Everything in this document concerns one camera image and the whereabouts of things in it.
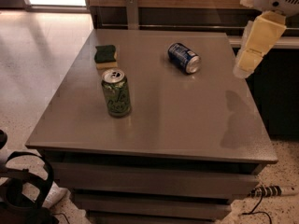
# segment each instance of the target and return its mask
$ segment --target soda can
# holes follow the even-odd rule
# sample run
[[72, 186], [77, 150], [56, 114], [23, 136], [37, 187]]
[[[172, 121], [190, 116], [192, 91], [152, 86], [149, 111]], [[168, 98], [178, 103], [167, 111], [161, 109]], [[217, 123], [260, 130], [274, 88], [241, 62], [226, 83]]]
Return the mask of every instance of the soda can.
[[102, 89], [109, 115], [123, 117], [131, 111], [128, 79], [122, 70], [106, 70], [102, 75]]
[[198, 71], [201, 58], [181, 43], [174, 43], [168, 49], [168, 56], [172, 63], [191, 74]]

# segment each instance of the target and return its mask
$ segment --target speckled floor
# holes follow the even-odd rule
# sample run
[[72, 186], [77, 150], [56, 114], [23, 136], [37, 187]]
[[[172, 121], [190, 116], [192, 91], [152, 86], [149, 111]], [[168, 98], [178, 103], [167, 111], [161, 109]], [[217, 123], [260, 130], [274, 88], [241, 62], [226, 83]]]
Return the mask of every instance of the speckled floor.
[[[26, 149], [25, 141], [92, 29], [88, 14], [0, 10], [0, 129], [8, 134], [7, 149]], [[279, 162], [263, 169], [260, 183], [299, 187], [299, 141], [273, 140], [273, 145]], [[240, 216], [258, 201], [233, 202], [233, 212], [217, 224], [269, 223], [266, 215]], [[72, 224], [96, 223], [69, 201], [69, 193], [51, 211], [65, 213]], [[267, 212], [272, 223], [299, 223], [299, 198], [266, 198], [256, 211]]]

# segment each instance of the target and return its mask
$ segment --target cable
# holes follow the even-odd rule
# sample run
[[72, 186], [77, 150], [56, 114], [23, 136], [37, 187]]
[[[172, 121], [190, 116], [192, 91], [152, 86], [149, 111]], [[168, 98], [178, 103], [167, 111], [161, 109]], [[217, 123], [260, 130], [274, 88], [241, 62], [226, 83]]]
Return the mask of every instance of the cable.
[[261, 212], [261, 211], [260, 211], [260, 212], [254, 212], [254, 210], [261, 204], [262, 199], [263, 199], [263, 195], [261, 195], [261, 199], [260, 199], [260, 201], [257, 202], [257, 204], [253, 207], [253, 209], [252, 209], [250, 212], [248, 212], [248, 213], [242, 213], [242, 215], [265, 214], [265, 215], [267, 215], [267, 216], [269, 217], [270, 224], [272, 224], [272, 219], [271, 219], [271, 217], [270, 217], [270, 215], [269, 215], [268, 213], [266, 213], [266, 212]]
[[52, 213], [54, 216], [58, 216], [58, 215], [63, 215], [64, 216], [64, 218], [65, 218], [65, 220], [66, 220], [66, 222], [68, 223], [68, 224], [70, 224], [70, 222], [68, 221], [68, 219], [67, 219], [67, 217], [66, 217], [66, 215], [64, 214], [64, 213]]

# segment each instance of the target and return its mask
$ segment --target black bag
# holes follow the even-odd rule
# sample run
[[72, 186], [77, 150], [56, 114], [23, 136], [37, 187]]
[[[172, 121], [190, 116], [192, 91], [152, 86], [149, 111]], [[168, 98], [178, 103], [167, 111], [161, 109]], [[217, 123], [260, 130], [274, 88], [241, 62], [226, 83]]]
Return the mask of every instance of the black bag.
[[[29, 173], [29, 170], [10, 169], [6, 167], [8, 161], [24, 156], [36, 156], [45, 165], [48, 173], [46, 180], [38, 175]], [[50, 164], [43, 158], [28, 152], [13, 152], [6, 161], [0, 163], [0, 178], [8, 177], [8, 180], [0, 186], [0, 223], [3, 224], [58, 224], [59, 221], [50, 214], [50, 210], [43, 208], [53, 183], [53, 170]], [[39, 189], [35, 201], [22, 194], [25, 183], [30, 183]]]

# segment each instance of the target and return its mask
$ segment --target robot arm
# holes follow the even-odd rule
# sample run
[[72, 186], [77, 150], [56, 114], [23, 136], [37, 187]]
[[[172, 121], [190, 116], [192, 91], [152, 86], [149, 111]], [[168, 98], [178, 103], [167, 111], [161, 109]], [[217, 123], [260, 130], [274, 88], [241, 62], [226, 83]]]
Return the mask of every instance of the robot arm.
[[283, 35], [286, 18], [299, 12], [299, 0], [241, 0], [241, 4], [262, 12], [255, 21], [249, 21], [235, 59], [235, 76], [246, 78]]

